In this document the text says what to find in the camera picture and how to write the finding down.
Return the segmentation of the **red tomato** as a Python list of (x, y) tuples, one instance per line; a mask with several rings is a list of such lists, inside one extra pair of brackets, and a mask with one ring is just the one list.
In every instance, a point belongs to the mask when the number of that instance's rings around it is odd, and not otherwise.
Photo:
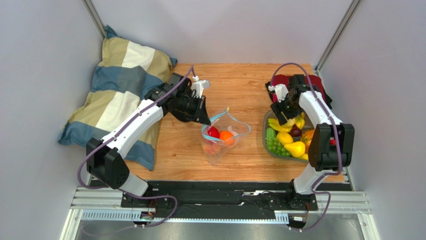
[(216, 138), (216, 139), (220, 138), (220, 132), (214, 126), (210, 126), (210, 128), (207, 130), (207, 134), (212, 138)]

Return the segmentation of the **clear zip top bag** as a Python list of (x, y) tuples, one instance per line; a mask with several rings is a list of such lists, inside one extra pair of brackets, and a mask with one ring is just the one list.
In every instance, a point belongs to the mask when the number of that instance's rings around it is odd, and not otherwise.
[(229, 107), (217, 111), (210, 118), (210, 125), (201, 127), (201, 146), (207, 162), (216, 166), (223, 156), (234, 149), (252, 128), (230, 112)]

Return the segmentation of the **orange fruit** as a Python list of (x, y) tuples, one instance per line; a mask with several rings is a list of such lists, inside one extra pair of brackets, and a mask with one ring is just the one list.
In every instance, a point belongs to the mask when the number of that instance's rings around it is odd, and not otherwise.
[(231, 133), (230, 131), (227, 131), (227, 130), (220, 132), (220, 138), (219, 139), (222, 140), (227, 145), (233, 145), (234, 142), (235, 142), (233, 133)]

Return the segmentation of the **pink peach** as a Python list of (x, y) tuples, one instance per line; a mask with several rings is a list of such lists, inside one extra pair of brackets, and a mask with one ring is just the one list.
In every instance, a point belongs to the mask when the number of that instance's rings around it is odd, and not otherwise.
[(204, 153), (208, 156), (215, 156), (220, 153), (221, 146), (215, 143), (206, 143), (203, 145)]

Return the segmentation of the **yellow lemon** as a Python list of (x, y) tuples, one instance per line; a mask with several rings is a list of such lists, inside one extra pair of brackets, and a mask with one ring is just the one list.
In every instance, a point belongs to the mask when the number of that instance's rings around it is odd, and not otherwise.
[(282, 144), (282, 145), (286, 145), (286, 144), (290, 144), (293, 143), (293, 137), (285, 132), (285, 131), (280, 131), (276, 134), (276, 139)]

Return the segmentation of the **green grape bunch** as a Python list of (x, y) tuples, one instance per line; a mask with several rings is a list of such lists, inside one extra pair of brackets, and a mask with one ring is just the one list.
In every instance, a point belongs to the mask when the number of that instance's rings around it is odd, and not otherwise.
[(274, 138), (266, 138), (266, 148), (279, 156), (282, 157), (290, 157), (291, 154), (283, 147), (283, 145), (278, 141), (276, 137)]

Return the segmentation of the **yellow pear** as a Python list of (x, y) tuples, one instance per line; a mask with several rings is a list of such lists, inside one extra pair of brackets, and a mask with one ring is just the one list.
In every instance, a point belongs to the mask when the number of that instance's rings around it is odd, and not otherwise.
[(283, 145), (290, 155), (294, 158), (300, 158), (305, 154), (306, 145), (302, 141), (286, 143)]

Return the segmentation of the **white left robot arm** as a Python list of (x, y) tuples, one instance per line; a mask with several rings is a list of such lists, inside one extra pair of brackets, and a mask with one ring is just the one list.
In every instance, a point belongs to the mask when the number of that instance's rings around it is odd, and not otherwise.
[(168, 82), (149, 90), (137, 109), (115, 130), (100, 140), (89, 140), (87, 172), (111, 189), (143, 196), (149, 184), (130, 172), (125, 157), (140, 137), (168, 113), (181, 122), (210, 125), (203, 95), (210, 85), (196, 75), (187, 78), (173, 73)]

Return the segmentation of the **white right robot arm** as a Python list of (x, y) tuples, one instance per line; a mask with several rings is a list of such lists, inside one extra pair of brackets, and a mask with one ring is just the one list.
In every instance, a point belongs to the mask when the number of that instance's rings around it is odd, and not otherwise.
[(305, 113), (314, 127), (304, 171), (293, 180), (297, 194), (310, 195), (326, 177), (338, 175), (352, 162), (355, 128), (329, 108), (321, 89), (309, 76), (295, 74), (287, 84), (266, 83), (271, 109), (280, 124)]

